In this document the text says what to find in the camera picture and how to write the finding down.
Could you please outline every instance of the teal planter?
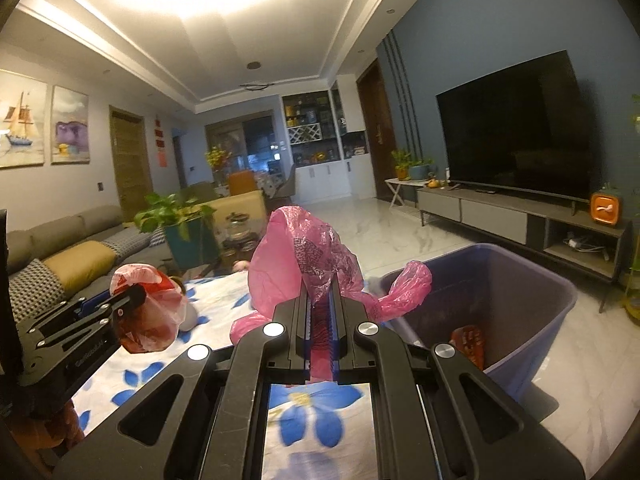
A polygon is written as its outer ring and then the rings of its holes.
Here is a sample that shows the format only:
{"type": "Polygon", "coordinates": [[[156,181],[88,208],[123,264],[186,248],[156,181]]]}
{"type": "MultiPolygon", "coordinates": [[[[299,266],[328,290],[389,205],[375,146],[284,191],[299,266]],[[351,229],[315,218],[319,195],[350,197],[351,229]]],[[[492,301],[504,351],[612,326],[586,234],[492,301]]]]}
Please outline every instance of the teal planter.
{"type": "Polygon", "coordinates": [[[187,222],[187,228],[189,240],[182,239],[176,225],[164,228],[166,242],[178,268],[188,270],[215,263],[220,256],[220,250],[211,228],[203,225],[202,218],[187,222]]]}
{"type": "Polygon", "coordinates": [[[423,166],[410,166],[409,177],[411,180],[427,180],[429,176],[429,167],[427,164],[423,166]]]}

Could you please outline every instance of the painting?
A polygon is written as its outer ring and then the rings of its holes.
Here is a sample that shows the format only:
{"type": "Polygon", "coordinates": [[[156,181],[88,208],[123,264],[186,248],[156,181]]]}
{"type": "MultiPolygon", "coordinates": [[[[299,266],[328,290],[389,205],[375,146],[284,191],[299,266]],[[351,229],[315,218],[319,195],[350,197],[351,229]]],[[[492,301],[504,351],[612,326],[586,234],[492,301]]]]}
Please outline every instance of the painting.
{"type": "Polygon", "coordinates": [[[44,164],[47,84],[0,70],[0,169],[44,164]]]}
{"type": "Polygon", "coordinates": [[[51,163],[89,160],[89,97],[55,86],[51,105],[51,163]]]}

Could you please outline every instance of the pink plastic bag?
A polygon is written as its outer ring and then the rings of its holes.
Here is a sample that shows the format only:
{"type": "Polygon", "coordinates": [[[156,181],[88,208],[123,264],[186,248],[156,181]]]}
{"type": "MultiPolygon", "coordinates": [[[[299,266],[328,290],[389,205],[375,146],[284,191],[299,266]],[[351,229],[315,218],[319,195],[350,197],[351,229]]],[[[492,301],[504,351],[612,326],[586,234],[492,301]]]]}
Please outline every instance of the pink plastic bag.
{"type": "Polygon", "coordinates": [[[111,279],[109,292],[119,294],[136,283],[145,289],[146,300],[131,312],[116,312],[120,343],[132,354],[166,350],[184,321],[187,298],[180,286],[147,264],[120,267],[111,279]]]}
{"type": "MultiPolygon", "coordinates": [[[[431,273],[420,262],[409,262],[388,296],[375,298],[363,292],[358,260],[340,243],[338,233],[298,206],[274,211],[264,238],[249,268],[249,292],[256,312],[236,320],[231,341],[236,344],[250,330],[269,322],[277,304],[296,298],[304,280],[314,308],[326,295],[336,274],[340,294],[364,304],[370,320],[383,322],[402,316],[424,301],[431,290],[431,273]]],[[[328,336],[323,336],[323,316],[316,316],[312,350],[312,375],[331,380],[328,336]]]]}

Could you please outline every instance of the television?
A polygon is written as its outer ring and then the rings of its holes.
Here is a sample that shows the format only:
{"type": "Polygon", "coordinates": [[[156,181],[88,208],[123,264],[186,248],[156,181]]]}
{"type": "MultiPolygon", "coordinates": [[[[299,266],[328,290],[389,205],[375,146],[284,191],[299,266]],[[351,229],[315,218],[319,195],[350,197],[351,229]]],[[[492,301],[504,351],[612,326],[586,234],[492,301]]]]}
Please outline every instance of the television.
{"type": "Polygon", "coordinates": [[[591,128],[567,51],[437,96],[450,181],[588,200],[591,128]]]}

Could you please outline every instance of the patterned pillow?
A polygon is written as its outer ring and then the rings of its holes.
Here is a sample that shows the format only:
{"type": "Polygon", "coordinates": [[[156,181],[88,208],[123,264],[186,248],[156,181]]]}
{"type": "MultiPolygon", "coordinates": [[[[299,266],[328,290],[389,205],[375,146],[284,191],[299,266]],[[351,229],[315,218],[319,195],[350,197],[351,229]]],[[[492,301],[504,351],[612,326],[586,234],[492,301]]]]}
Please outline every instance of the patterned pillow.
{"type": "Polygon", "coordinates": [[[9,297],[16,322],[34,317],[62,301],[62,283],[40,260],[32,260],[9,279],[9,297]]]}
{"type": "Polygon", "coordinates": [[[164,237],[164,229],[159,227],[151,233],[151,241],[149,242],[149,247],[155,247],[156,245],[164,243],[166,243],[166,238],[164,237]]]}
{"type": "Polygon", "coordinates": [[[151,240],[151,234],[141,233],[137,227],[127,227],[102,243],[116,253],[116,264],[119,264],[125,258],[147,247],[149,240],[151,240]]]}

